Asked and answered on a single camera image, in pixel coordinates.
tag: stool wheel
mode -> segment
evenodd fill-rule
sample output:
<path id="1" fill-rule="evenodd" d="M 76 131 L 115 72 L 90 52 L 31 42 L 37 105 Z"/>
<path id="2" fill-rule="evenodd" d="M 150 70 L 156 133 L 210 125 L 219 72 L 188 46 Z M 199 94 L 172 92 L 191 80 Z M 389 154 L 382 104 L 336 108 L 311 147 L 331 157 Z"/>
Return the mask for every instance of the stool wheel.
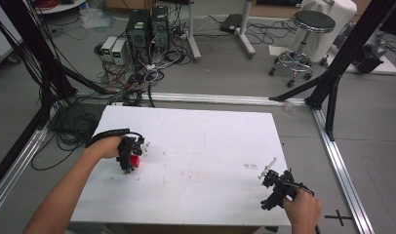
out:
<path id="1" fill-rule="evenodd" d="M 268 75 L 273 76 L 275 71 L 275 67 L 272 67 L 270 72 L 268 72 Z"/>
<path id="2" fill-rule="evenodd" d="M 320 59 L 319 65 L 325 66 L 326 63 L 327 63 L 327 59 L 326 58 L 322 58 L 322 59 Z"/>
<path id="3" fill-rule="evenodd" d="M 291 79 L 288 83 L 287 83 L 287 87 L 291 88 L 292 86 L 295 85 L 295 79 Z"/>
<path id="4" fill-rule="evenodd" d="M 310 61 L 310 59 L 309 58 L 302 58 L 300 61 L 299 61 L 299 63 L 300 64 L 303 64 L 303 65 L 306 65 L 306 66 L 312 66 L 312 64 L 311 64 L 311 61 Z"/>
<path id="5" fill-rule="evenodd" d="M 312 77 L 313 75 L 311 75 L 311 73 L 305 73 L 304 74 L 304 79 L 305 80 L 310 80 L 310 78 Z"/>

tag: electronic equipment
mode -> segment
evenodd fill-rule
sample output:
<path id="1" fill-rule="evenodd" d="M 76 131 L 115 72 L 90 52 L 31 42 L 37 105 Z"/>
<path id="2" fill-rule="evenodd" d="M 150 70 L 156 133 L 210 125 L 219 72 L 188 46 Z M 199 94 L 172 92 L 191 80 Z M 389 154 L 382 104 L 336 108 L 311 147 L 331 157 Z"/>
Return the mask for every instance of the electronic equipment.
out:
<path id="1" fill-rule="evenodd" d="M 262 178 L 264 176 L 264 181 L 262 185 L 266 188 L 270 186 L 273 187 L 273 193 L 264 201 L 261 201 L 261 208 L 263 210 L 270 211 L 275 208 L 277 205 L 283 208 L 283 199 L 287 196 L 290 196 L 292 199 L 295 199 L 297 192 L 296 188 L 302 189 L 312 196 L 314 196 L 314 192 L 304 186 L 302 183 L 296 183 L 295 179 L 292 175 L 292 170 L 285 170 L 282 175 L 274 172 L 273 170 L 269 170 L 270 166 L 274 163 L 274 161 L 261 173 L 258 178 Z M 320 233 L 319 226 L 315 227 L 316 233 Z"/>
<path id="2" fill-rule="evenodd" d="M 126 27 L 126 34 L 130 45 L 134 64 L 151 63 L 153 52 L 151 45 L 152 29 L 148 10 L 133 10 Z"/>
<path id="3" fill-rule="evenodd" d="M 161 2 L 169 2 L 169 3 L 175 3 L 175 4 L 181 4 L 181 5 L 189 4 L 189 0 L 162 0 Z"/>
<path id="4" fill-rule="evenodd" d="M 170 49 L 168 7 L 156 6 L 151 14 L 152 34 L 155 42 L 155 52 L 164 52 Z"/>
<path id="5" fill-rule="evenodd" d="M 243 15 L 229 15 L 219 27 L 219 30 L 234 34 L 235 29 L 240 26 Z"/>
<path id="6" fill-rule="evenodd" d="M 101 53 L 103 54 L 103 60 L 113 62 L 112 49 L 118 38 L 115 36 L 109 36 L 101 46 Z"/>
<path id="7" fill-rule="evenodd" d="M 257 0 L 258 5 L 301 7 L 302 0 Z"/>
<path id="8" fill-rule="evenodd" d="M 134 168 L 139 167 L 139 156 L 146 156 L 149 145 L 149 142 L 145 142 L 142 135 L 131 132 L 130 129 L 109 130 L 93 136 L 91 141 L 86 144 L 86 148 L 106 137 L 122 137 L 118 146 L 119 156 L 116 161 L 119 162 L 125 174 L 129 174 Z"/>
<path id="9" fill-rule="evenodd" d="M 129 61 L 129 49 L 125 39 L 116 40 L 112 55 L 116 65 L 125 65 Z"/>
<path id="10" fill-rule="evenodd" d="M 348 23 L 341 30 L 339 35 L 336 37 L 335 42 L 337 49 L 341 46 L 347 39 L 347 36 L 353 30 L 354 24 Z M 381 58 L 387 52 L 387 43 L 383 39 L 377 37 L 376 33 L 372 34 L 366 44 L 363 46 L 362 50 L 358 53 L 356 58 L 352 61 L 352 64 L 357 68 L 357 70 L 362 74 L 371 73 L 375 68 L 383 63 Z"/>

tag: black cross mark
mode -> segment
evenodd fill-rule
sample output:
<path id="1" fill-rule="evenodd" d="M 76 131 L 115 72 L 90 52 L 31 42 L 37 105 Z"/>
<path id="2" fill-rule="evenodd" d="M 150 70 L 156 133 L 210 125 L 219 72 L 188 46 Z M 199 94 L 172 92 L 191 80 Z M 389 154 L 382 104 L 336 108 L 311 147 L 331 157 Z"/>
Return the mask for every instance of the black cross mark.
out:
<path id="1" fill-rule="evenodd" d="M 344 219 L 353 219 L 353 217 L 350 216 L 341 216 L 340 212 L 338 210 L 336 210 L 337 215 L 325 215 L 325 218 L 335 218 L 338 219 L 340 221 L 340 225 L 344 226 L 343 220 Z"/>

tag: forearm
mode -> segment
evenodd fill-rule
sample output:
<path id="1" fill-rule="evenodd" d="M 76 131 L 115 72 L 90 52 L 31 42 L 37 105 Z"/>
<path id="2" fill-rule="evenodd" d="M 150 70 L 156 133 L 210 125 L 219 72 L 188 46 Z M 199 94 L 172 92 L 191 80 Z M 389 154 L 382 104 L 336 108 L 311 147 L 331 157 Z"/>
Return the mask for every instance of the forearm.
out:
<path id="1" fill-rule="evenodd" d="M 314 228 L 306 228 L 292 225 L 292 234 L 314 234 Z"/>
<path id="2" fill-rule="evenodd" d="M 39 206 L 24 233 L 64 233 L 86 181 L 99 159 L 96 153 L 86 149 Z"/>

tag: power supply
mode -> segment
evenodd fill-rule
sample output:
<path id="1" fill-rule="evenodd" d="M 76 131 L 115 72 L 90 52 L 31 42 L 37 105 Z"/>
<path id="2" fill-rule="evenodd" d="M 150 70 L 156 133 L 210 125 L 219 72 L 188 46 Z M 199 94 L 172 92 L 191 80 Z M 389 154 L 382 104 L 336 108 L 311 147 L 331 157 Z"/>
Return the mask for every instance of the power supply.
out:
<path id="1" fill-rule="evenodd" d="M 118 38 L 115 36 L 109 36 L 103 46 L 101 46 L 101 53 L 103 54 L 103 59 L 105 61 L 113 62 L 113 55 L 111 52 L 117 39 Z"/>
<path id="2" fill-rule="evenodd" d="M 129 61 L 129 50 L 125 39 L 116 40 L 112 55 L 116 65 L 125 65 Z"/>
<path id="3" fill-rule="evenodd" d="M 232 14 L 229 15 L 219 27 L 219 30 L 234 34 L 235 29 L 240 26 L 242 15 Z"/>
<path id="4" fill-rule="evenodd" d="M 156 6 L 151 14 L 152 34 L 155 41 L 155 52 L 164 52 L 170 49 L 168 7 Z"/>
<path id="5" fill-rule="evenodd" d="M 126 26 L 126 34 L 130 45 L 134 64 L 151 63 L 149 54 L 151 47 L 152 29 L 148 10 L 133 10 Z"/>

